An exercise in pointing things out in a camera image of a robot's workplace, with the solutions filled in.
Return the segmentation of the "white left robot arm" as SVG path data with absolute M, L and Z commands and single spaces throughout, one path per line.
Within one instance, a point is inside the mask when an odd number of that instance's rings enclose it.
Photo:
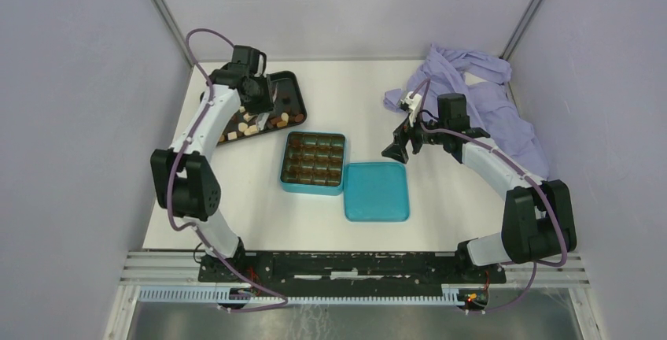
M 205 76 L 208 88 L 186 130 L 150 158 L 157 203 L 167 210 L 170 225 L 176 231 L 192 228 L 207 252 L 219 258 L 216 271 L 229 283 L 245 277 L 247 262 L 236 255 L 241 239 L 219 211 L 223 192 L 210 161 L 239 109 L 251 115 L 274 109 L 266 61 L 258 49 L 235 46 L 230 62 Z

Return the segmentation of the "teal chocolate box with dividers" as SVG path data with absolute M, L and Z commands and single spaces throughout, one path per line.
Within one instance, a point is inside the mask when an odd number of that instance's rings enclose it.
M 344 135 L 292 131 L 286 139 L 279 182 L 289 193 L 338 196 L 344 190 L 345 163 Z

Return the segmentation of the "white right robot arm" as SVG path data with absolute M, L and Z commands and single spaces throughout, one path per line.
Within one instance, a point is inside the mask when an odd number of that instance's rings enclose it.
M 408 91 L 399 109 L 407 117 L 392 133 L 382 156 L 407 163 L 407 147 L 418 153 L 424 145 L 442 146 L 460 164 L 476 172 L 504 202 L 501 228 L 492 235 L 461 242 L 455 260 L 456 277 L 475 283 L 492 264 L 563 266 L 577 245 L 569 188 L 523 168 L 504 153 L 490 134 L 472 127 L 463 94 L 442 94 L 438 115 L 425 120 L 423 96 Z

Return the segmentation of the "steel tongs white handle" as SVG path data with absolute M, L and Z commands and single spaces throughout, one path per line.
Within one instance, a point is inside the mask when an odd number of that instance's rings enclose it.
M 258 132 L 266 131 L 271 125 L 270 123 L 271 112 L 261 113 L 257 116 L 255 125 L 257 126 Z

